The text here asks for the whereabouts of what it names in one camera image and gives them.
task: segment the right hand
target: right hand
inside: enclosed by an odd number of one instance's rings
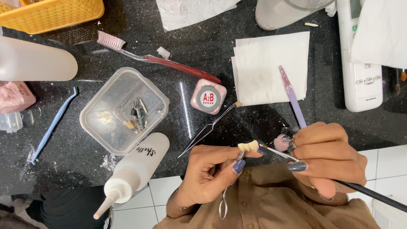
[[[336,192],[355,192],[331,179],[366,184],[368,161],[348,144],[348,135],[341,125],[314,123],[298,131],[293,144],[291,154],[300,161],[288,169],[303,184],[316,188],[320,196],[331,199]]]
[[[240,175],[246,162],[235,161],[237,147],[199,145],[191,150],[184,181],[178,188],[175,202],[179,207],[214,201]],[[246,151],[245,157],[261,157]]]

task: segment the yellow basket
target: yellow basket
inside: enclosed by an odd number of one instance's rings
[[[102,0],[44,0],[17,9],[0,2],[0,26],[38,34],[91,21],[104,12]]]

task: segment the pink box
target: pink box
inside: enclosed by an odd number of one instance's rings
[[[192,94],[191,106],[205,113],[216,115],[226,97],[226,88],[206,79],[200,79]]]
[[[0,81],[0,114],[23,111],[36,101],[23,81]]]

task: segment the brush bristles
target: brush bristles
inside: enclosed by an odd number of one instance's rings
[[[97,42],[114,50],[121,50],[123,45],[126,43],[124,40],[102,31],[98,31]]]

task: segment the remote control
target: remote control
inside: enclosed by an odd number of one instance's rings
[[[376,108],[383,102],[381,65],[350,62],[362,9],[360,0],[337,0],[337,8],[346,108],[352,112]]]

